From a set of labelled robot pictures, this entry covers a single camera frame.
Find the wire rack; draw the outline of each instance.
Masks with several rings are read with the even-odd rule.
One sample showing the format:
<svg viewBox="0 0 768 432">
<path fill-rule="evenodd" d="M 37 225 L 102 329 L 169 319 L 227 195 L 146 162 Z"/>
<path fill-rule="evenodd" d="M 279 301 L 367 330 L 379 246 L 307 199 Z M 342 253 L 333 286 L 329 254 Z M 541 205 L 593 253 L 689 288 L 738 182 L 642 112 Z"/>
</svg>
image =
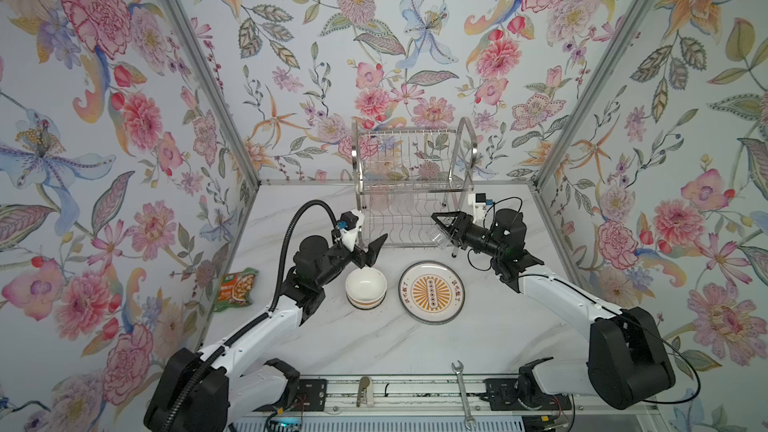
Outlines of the wire rack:
<svg viewBox="0 0 768 432">
<path fill-rule="evenodd" d="M 362 241 L 389 234 L 385 247 L 435 247 L 434 212 L 460 210 L 474 189 L 475 130 L 358 130 L 352 122 L 357 207 L 366 214 Z"/>
</svg>

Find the plate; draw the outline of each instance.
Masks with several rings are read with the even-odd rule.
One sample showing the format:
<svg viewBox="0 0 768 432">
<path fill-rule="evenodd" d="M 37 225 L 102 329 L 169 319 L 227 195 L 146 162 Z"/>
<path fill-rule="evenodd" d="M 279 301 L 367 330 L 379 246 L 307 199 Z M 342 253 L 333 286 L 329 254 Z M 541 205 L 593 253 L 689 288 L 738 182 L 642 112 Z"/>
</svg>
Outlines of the plate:
<svg viewBox="0 0 768 432">
<path fill-rule="evenodd" d="M 444 264 L 419 262 L 400 277 L 400 302 L 408 313 L 425 324 L 444 324 L 464 305 L 464 284 Z"/>
</svg>

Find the bowl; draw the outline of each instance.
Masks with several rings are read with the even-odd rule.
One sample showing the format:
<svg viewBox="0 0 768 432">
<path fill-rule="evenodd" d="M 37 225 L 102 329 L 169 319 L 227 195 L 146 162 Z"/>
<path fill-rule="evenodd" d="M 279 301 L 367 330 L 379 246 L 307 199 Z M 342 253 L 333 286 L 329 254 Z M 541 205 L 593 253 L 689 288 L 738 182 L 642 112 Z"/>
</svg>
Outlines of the bowl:
<svg viewBox="0 0 768 432">
<path fill-rule="evenodd" d="M 364 310 L 379 305 L 386 295 L 386 277 L 373 267 L 353 270 L 344 285 L 347 300 L 352 306 Z"/>
</svg>

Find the floral wallpaper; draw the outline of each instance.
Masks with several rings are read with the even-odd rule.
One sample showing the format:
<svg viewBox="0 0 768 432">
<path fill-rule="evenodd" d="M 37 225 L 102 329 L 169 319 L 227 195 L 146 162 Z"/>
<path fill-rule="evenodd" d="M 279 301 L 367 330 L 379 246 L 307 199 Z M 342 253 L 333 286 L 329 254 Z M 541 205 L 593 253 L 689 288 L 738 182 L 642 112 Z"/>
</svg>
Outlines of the floral wallpaper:
<svg viewBox="0 0 768 432">
<path fill-rule="evenodd" d="M 544 187 L 582 285 L 654 314 L 698 372 L 698 398 L 661 406 L 679 432 L 768 428 L 764 10 L 656 0 Z M 696 389 L 674 363 L 660 400 Z"/>
<path fill-rule="evenodd" d="M 137 430 L 254 190 L 154 0 L 0 16 L 0 429 Z"/>
<path fill-rule="evenodd" d="M 464 116 L 479 178 L 531 178 L 632 0 L 182 1 L 211 25 L 200 38 L 260 177 L 324 180 L 350 178 L 352 120 Z M 402 148 L 362 145 L 363 160 Z M 391 162 L 390 178 L 415 172 Z"/>
</svg>

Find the wrench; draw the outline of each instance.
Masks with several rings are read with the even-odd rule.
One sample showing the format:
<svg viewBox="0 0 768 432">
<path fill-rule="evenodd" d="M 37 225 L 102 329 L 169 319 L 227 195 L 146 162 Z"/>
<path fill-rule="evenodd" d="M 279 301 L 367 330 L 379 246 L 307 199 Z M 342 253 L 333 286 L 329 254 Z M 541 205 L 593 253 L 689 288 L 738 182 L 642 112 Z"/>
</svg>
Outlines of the wrench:
<svg viewBox="0 0 768 432">
<path fill-rule="evenodd" d="M 467 430 L 472 430 L 477 427 L 478 422 L 472 416 L 472 412 L 469 411 L 469 400 L 467 400 L 467 389 L 464 387 L 464 377 L 462 371 L 464 370 L 464 364 L 460 360 L 457 360 L 458 366 L 451 362 L 451 369 L 456 374 L 456 381 L 458 382 L 458 391 L 462 394 L 462 406 L 464 406 L 464 427 Z"/>
</svg>

